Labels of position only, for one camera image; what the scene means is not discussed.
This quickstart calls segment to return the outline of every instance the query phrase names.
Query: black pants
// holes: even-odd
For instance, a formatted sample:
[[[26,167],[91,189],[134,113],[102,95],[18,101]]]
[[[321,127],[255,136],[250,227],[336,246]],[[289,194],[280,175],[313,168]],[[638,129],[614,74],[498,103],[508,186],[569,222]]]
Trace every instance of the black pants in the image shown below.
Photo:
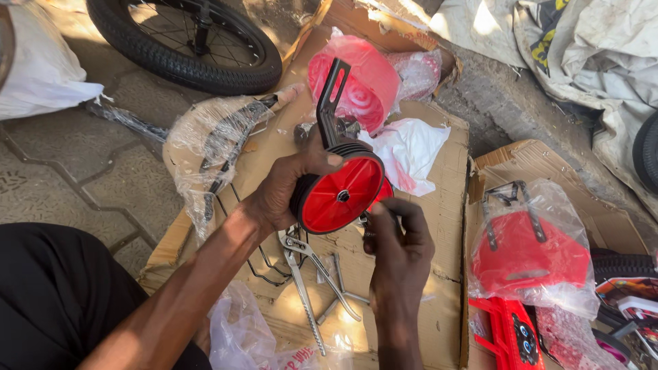
[[[73,369],[148,298],[96,237],[0,225],[0,368]],[[175,369],[210,369],[194,343]]]

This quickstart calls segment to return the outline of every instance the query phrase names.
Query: bicycle tire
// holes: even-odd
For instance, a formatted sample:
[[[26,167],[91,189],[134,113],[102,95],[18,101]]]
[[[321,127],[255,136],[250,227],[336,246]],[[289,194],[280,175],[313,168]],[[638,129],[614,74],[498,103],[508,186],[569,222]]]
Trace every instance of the bicycle tire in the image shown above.
[[[635,136],[633,166],[644,187],[658,194],[658,111],[644,121]]]
[[[181,0],[171,0],[168,4]],[[282,62],[276,46],[254,23],[232,7],[209,0],[260,43],[265,56],[254,67],[218,67],[173,50],[143,32],[120,0],[87,0],[89,17],[107,42],[145,70],[187,88],[215,95],[253,95],[274,87]]]
[[[592,258],[594,280],[599,285],[610,278],[619,277],[650,277],[658,278],[655,264],[650,255],[616,254],[599,255]],[[599,307],[597,320],[612,328],[617,328],[626,322],[619,310],[606,305]]]
[[[631,352],[630,352],[630,348],[626,344],[623,344],[619,339],[615,338],[614,336],[611,336],[610,334],[606,334],[597,329],[592,329],[592,334],[594,334],[594,338],[600,340],[601,342],[619,351],[619,353],[625,357],[624,361],[620,361],[620,362],[623,363],[624,365],[628,364],[628,362],[630,361]]]

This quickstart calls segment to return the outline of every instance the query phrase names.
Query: concrete ground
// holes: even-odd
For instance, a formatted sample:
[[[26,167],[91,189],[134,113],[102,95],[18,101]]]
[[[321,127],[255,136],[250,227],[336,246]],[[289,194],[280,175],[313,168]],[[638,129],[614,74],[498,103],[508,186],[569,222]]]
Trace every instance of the concrete ground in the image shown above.
[[[422,21],[408,1],[386,0]],[[313,0],[229,0],[284,52],[314,10]],[[171,84],[109,46],[82,0],[43,0],[88,73],[114,105],[170,127],[191,104],[209,95]],[[551,104],[532,75],[445,42],[464,63],[461,81],[436,101],[470,123],[471,155],[537,138],[578,171],[599,198],[627,210],[647,245],[658,248],[658,225],[637,197],[593,155],[592,129],[574,124]],[[133,276],[178,214],[183,201],[161,163],[158,145],[83,107],[0,123],[0,223],[43,221],[70,225],[100,238]]]
[[[283,52],[306,14],[253,0],[233,6],[249,15]],[[113,105],[171,127],[210,95],[156,77],[114,50],[95,29],[84,1],[41,2]],[[268,20],[281,27],[267,26]],[[0,223],[73,226],[98,237],[133,277],[183,207],[157,143],[74,107],[0,122]]]

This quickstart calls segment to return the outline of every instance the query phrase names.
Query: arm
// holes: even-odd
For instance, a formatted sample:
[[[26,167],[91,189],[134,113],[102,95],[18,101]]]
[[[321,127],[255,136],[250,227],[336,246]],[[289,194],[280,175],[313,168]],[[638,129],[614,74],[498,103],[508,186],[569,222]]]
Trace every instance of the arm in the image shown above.
[[[402,217],[406,233],[392,214]],[[418,346],[418,308],[430,274],[434,242],[422,209],[402,199],[385,199],[372,208],[373,238],[364,241],[375,253],[370,301],[377,325],[380,369],[422,369]]]
[[[319,140],[314,134],[307,149],[279,158],[256,191],[79,368],[170,369],[253,250],[269,234],[295,222],[288,203],[297,179],[341,167],[342,158],[324,151]]]

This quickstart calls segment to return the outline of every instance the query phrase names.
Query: pliers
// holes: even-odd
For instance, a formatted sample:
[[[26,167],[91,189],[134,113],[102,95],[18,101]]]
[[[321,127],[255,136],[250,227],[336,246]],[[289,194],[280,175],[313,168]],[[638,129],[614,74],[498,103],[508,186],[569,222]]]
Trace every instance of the pliers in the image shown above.
[[[347,313],[354,318],[356,321],[361,321],[361,316],[357,315],[356,312],[352,309],[352,307],[349,305],[347,300],[345,299],[345,296],[343,296],[343,293],[340,291],[338,286],[336,286],[336,283],[334,282],[334,279],[332,279],[331,275],[329,275],[329,271],[324,267],[318,256],[315,254],[313,249],[311,248],[308,243],[304,243],[301,240],[295,239],[291,234],[293,234],[295,231],[294,226],[289,227],[287,230],[281,230],[278,232],[278,237],[279,241],[281,242],[281,245],[284,247],[284,256],[286,257],[286,262],[288,263],[288,266],[290,266],[290,273],[292,275],[292,279],[295,281],[295,285],[297,286],[297,292],[299,292],[299,298],[301,299],[301,304],[304,307],[304,310],[306,311],[306,316],[309,319],[309,324],[311,325],[311,330],[313,332],[313,336],[315,337],[315,342],[318,344],[318,347],[320,348],[320,353],[323,356],[326,356],[326,350],[324,349],[324,342],[322,341],[322,336],[320,335],[320,330],[318,328],[318,323],[315,321],[315,314],[313,313],[313,307],[311,306],[311,300],[309,299],[309,293],[306,291],[306,286],[304,286],[304,282],[301,278],[301,273],[299,272],[299,267],[297,266],[297,260],[295,260],[295,254],[294,252],[301,253],[303,255],[308,256],[308,258],[311,259],[315,267],[318,269],[320,274],[324,276],[324,279],[327,281],[329,286],[331,286],[331,289],[336,293],[336,296],[340,300],[340,302],[343,304],[343,307],[347,311]]]

